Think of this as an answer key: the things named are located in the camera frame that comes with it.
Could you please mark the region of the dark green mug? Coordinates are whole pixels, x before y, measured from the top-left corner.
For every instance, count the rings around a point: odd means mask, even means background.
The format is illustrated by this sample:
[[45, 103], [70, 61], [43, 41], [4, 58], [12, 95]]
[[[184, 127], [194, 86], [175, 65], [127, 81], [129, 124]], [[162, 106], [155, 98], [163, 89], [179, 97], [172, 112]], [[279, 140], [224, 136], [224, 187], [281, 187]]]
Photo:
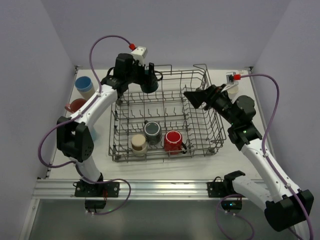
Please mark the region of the dark green mug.
[[148, 79], [140, 86], [141, 90], [145, 94], [154, 93], [159, 88], [159, 82], [163, 80], [163, 73], [157, 70], [153, 71], [153, 75], [146, 74]]

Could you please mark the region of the blue plastic tumbler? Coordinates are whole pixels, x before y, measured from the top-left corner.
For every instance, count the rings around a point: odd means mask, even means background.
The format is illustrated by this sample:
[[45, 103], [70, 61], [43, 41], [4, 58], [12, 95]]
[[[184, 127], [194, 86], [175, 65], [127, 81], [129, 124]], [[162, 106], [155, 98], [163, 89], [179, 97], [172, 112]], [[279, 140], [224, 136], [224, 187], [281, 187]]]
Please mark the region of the blue plastic tumbler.
[[80, 93], [89, 92], [94, 87], [92, 80], [88, 76], [77, 78], [75, 80], [74, 86]]

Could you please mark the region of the dark grey mug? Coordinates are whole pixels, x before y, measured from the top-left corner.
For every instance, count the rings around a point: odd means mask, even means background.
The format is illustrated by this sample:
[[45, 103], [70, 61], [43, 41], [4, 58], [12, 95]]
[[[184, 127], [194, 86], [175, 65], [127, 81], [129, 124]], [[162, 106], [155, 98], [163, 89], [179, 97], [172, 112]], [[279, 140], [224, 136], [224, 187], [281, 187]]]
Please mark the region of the dark grey mug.
[[158, 144], [162, 139], [162, 128], [156, 121], [147, 121], [143, 132], [147, 142], [152, 146]]

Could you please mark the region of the pink ghost pattern mug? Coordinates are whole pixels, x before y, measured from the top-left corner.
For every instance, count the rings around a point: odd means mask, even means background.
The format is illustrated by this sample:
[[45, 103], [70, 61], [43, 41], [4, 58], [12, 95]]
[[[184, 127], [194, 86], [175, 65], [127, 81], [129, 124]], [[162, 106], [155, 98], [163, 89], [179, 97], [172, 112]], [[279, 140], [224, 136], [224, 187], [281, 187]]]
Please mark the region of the pink ghost pattern mug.
[[65, 110], [69, 113], [77, 112], [87, 101], [83, 98], [78, 98], [73, 100], [71, 103], [68, 103], [64, 106]]

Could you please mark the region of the white faceted ceramic mug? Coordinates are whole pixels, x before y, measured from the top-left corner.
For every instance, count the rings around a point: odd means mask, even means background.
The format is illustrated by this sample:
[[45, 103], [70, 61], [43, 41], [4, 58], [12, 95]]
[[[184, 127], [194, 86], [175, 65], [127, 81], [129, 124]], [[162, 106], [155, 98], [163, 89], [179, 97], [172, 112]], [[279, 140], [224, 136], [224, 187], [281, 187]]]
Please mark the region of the white faceted ceramic mug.
[[237, 84], [232, 84], [228, 87], [226, 91], [228, 92], [229, 95], [235, 95], [239, 91], [239, 86]]

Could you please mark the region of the light blue faceted mug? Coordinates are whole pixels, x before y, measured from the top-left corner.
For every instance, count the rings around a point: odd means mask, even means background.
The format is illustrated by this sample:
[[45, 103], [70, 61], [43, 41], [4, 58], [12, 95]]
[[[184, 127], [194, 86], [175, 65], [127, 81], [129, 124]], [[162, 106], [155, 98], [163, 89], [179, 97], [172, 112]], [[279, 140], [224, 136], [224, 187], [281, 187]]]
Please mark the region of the light blue faceted mug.
[[93, 141], [96, 141], [99, 138], [99, 134], [94, 127], [90, 130], [90, 134]]

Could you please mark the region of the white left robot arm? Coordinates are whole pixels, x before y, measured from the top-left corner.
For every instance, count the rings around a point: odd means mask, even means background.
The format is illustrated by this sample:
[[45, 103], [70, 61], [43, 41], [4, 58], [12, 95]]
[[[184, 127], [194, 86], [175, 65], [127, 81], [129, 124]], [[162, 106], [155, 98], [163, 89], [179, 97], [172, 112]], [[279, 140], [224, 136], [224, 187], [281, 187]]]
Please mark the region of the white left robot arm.
[[56, 129], [57, 149], [75, 164], [81, 178], [89, 184], [97, 184], [102, 180], [102, 173], [92, 156], [94, 141], [91, 130], [96, 121], [122, 97], [130, 84], [139, 85], [142, 92], [147, 94], [159, 87], [155, 65], [152, 62], [141, 64], [138, 57], [129, 53], [120, 53], [115, 66], [98, 83], [98, 91], [69, 118], [60, 117]]

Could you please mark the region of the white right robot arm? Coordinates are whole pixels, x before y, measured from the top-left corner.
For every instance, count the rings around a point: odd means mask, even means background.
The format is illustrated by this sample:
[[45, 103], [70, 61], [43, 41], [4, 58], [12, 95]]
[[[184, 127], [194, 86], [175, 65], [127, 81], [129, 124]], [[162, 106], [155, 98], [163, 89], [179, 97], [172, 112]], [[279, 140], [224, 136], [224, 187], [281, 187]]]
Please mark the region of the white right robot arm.
[[263, 145], [263, 137], [252, 121], [256, 114], [254, 100], [241, 95], [232, 101], [222, 86], [215, 85], [183, 94], [194, 108], [205, 104], [204, 110], [214, 109], [230, 123], [227, 130], [230, 141], [248, 158], [266, 184], [263, 188], [242, 171], [234, 171], [224, 177], [229, 194], [237, 193], [252, 201], [277, 232], [305, 221], [311, 212], [314, 196], [308, 189], [301, 190]]

